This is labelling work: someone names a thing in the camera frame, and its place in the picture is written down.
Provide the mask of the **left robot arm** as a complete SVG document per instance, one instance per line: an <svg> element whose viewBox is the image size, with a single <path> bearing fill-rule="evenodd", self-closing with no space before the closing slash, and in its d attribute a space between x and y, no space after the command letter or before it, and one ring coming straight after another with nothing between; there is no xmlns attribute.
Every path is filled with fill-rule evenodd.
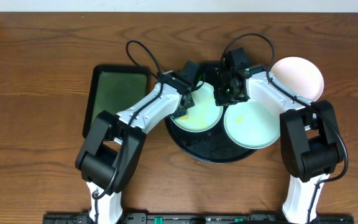
<svg viewBox="0 0 358 224"><path fill-rule="evenodd" d="M194 106L191 92L199 80L198 71L165 72L135 105L95 117L75 161L91 193L90 223L120 220L121 192L134 175L147 133L167 116L182 116Z"/></svg>

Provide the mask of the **green plate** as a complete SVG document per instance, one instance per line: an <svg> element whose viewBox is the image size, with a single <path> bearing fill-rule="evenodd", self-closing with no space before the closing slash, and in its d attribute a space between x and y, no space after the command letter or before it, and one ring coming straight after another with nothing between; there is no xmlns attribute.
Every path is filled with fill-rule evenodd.
<svg viewBox="0 0 358 224"><path fill-rule="evenodd" d="M224 129L229 138L248 149L262 149L280 137L278 117L255 100L228 106Z"/></svg>
<svg viewBox="0 0 358 224"><path fill-rule="evenodd" d="M180 129L191 133L200 133L211 129L223 114L223 107L215 104L214 87L205 82L200 89L192 92L192 97L195 105L187 109L189 118L172 117L171 120Z"/></svg>

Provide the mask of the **pink white plate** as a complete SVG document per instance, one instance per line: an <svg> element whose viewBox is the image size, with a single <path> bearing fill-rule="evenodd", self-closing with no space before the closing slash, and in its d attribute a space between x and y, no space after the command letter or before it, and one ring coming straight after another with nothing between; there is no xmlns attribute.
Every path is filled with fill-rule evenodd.
<svg viewBox="0 0 358 224"><path fill-rule="evenodd" d="M276 62L271 71L277 80L300 96L316 101L323 93L323 75L307 59L285 57Z"/></svg>

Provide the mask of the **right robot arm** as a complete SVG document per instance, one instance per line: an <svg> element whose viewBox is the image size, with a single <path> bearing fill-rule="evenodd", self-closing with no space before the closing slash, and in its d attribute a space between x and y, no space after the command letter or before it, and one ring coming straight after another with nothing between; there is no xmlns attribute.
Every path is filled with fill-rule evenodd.
<svg viewBox="0 0 358 224"><path fill-rule="evenodd" d="M344 177L349 167L334 108L319 100L322 73L301 57L251 65L242 48L224 51L218 73L217 105L255 100L279 117L282 161L290 173L282 212L290 223L312 223L322 186Z"/></svg>

